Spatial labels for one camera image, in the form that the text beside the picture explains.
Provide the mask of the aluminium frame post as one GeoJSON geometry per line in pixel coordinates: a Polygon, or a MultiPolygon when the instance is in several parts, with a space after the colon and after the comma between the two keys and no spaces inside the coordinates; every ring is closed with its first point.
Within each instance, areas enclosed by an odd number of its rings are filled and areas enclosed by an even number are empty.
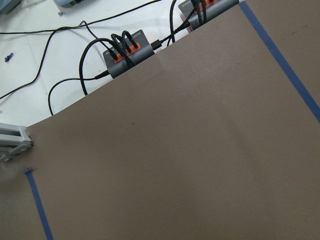
{"type": "Polygon", "coordinates": [[[0,160],[11,161],[33,147],[30,133],[25,126],[0,124],[0,160]]]}

